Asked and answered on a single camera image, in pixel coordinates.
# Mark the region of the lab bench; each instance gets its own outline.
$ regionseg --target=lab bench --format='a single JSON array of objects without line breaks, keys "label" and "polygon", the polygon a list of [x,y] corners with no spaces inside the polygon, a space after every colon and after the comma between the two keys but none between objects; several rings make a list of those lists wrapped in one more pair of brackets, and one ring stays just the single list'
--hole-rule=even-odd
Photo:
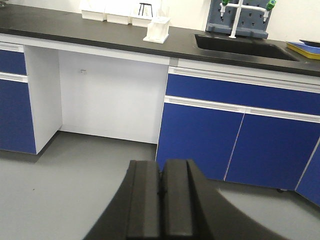
[{"label": "lab bench", "polygon": [[158,144],[161,166],[191,158],[208,178],[298,187],[320,204],[307,187],[319,181],[319,62],[203,50],[192,29],[156,44],[77,13],[2,12],[1,149],[37,154],[58,130]]}]

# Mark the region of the aluminum handle strip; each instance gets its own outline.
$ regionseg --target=aluminum handle strip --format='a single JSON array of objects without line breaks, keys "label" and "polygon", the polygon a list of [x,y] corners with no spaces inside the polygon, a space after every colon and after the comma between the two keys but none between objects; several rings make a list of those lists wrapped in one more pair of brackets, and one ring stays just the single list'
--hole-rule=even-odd
[{"label": "aluminum handle strip", "polygon": [[28,77],[12,73],[0,72],[0,80],[7,80],[20,83],[28,83]]},{"label": "aluminum handle strip", "polygon": [[13,43],[0,42],[0,50],[24,53],[24,46]]},{"label": "aluminum handle strip", "polygon": [[164,102],[167,104],[176,104],[183,106],[190,106],[196,108],[204,108],[204,109],[213,109],[213,110],[221,110],[227,112],[234,113],[245,113],[249,115],[258,115],[264,117],[272,117],[279,119],[289,119],[310,123],[320,123],[320,115],[311,115],[297,112],[289,112],[289,111],[281,111],[281,110],[272,110],[265,109],[259,107],[251,107],[251,106],[243,106],[236,105],[230,103],[223,102],[215,102],[215,101],[206,101],[199,99],[192,99],[186,97],[178,97],[178,96],[169,96],[166,95],[164,97]]},{"label": "aluminum handle strip", "polygon": [[172,67],[172,66],[169,67],[168,73],[174,74],[174,75],[188,76],[188,77],[205,78],[205,79],[220,80],[220,81],[226,81],[226,82],[251,84],[251,85],[264,86],[264,87],[289,89],[289,90],[295,90],[295,91],[303,91],[303,92],[320,94],[320,85],[279,80],[279,79],[259,77],[259,76],[247,76],[247,75],[236,74],[236,73],[205,71],[205,70],[198,70],[198,69],[191,69],[191,68]]}]

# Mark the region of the blue cabinet door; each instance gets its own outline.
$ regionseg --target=blue cabinet door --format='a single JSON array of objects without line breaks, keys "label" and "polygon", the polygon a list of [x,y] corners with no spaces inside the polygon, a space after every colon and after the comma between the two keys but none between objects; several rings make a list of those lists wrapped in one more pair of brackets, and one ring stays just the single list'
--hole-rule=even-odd
[{"label": "blue cabinet door", "polygon": [[193,159],[207,178],[222,180],[243,114],[165,103],[156,160]]},{"label": "blue cabinet door", "polygon": [[0,72],[26,75],[25,54],[23,52],[0,50]]},{"label": "blue cabinet door", "polygon": [[0,79],[0,150],[36,153],[27,83]]},{"label": "blue cabinet door", "polygon": [[314,153],[297,192],[320,206],[320,146]]},{"label": "blue cabinet door", "polygon": [[294,190],[319,134],[318,123],[247,114],[226,180]]}]

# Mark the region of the sink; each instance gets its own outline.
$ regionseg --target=sink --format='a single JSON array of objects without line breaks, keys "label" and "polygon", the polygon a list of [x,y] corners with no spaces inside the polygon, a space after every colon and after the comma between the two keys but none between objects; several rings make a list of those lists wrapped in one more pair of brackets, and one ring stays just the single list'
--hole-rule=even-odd
[{"label": "sink", "polygon": [[260,39],[231,39],[220,36],[195,35],[197,46],[201,49],[220,52],[259,56],[272,59],[298,61],[284,49]]}]

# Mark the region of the blue drawer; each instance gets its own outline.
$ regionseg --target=blue drawer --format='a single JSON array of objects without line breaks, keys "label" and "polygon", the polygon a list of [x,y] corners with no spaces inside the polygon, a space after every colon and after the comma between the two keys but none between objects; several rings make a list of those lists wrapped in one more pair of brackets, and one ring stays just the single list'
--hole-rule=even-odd
[{"label": "blue drawer", "polygon": [[169,74],[166,95],[320,115],[320,94]]},{"label": "blue drawer", "polygon": [[25,54],[0,50],[0,72],[27,75]]}]

